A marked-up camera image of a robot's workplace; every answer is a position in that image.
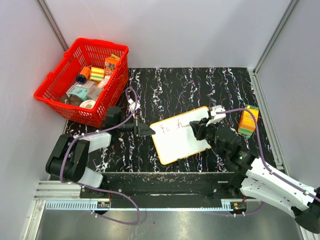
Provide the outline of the yellow framed whiteboard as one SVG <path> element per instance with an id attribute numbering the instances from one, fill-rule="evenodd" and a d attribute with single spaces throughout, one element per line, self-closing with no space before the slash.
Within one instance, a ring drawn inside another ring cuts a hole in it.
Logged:
<path id="1" fill-rule="evenodd" d="M 211 148 L 205 140 L 196 140 L 190 126 L 181 127 L 191 121 L 207 118 L 208 111 L 208 107 L 202 106 L 150 125 L 155 131 L 152 139 L 162 165 L 171 164 Z"/>

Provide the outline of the orange sponge pack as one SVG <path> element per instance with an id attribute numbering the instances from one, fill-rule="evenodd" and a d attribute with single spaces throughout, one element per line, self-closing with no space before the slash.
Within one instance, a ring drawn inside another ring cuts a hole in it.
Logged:
<path id="1" fill-rule="evenodd" d="M 259 108 L 246 104 L 245 109 L 249 110 L 254 115 L 255 121 L 257 122 L 259 118 Z M 238 126 L 238 134 L 243 137 L 251 137 L 256 130 L 255 121 L 250 113 L 243 111 Z"/>

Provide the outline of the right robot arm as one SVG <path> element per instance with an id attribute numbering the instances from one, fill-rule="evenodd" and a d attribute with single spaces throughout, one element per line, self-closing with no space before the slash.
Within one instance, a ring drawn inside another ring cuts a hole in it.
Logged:
<path id="1" fill-rule="evenodd" d="M 241 195 L 272 205 L 294 218 L 307 231 L 320 232 L 320 190 L 305 185 L 242 145 L 240 137 L 229 127 L 208 124 L 206 118 L 191 121 L 196 140 L 205 140 L 235 176 L 227 184 L 233 198 Z"/>

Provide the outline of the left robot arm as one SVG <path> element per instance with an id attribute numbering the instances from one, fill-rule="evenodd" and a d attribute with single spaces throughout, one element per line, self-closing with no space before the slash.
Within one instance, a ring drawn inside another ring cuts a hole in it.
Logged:
<path id="1" fill-rule="evenodd" d="M 124 121 L 118 106 L 109 107 L 98 131 L 87 133 L 81 138 L 60 135 L 46 163 L 45 171 L 51 176 L 61 177 L 64 182 L 90 186 L 96 197 L 103 198 L 109 190 L 108 185 L 103 182 L 102 174 L 87 167 L 89 153 L 113 145 L 122 132 L 132 132 L 138 137 L 156 133 L 138 115 Z"/>

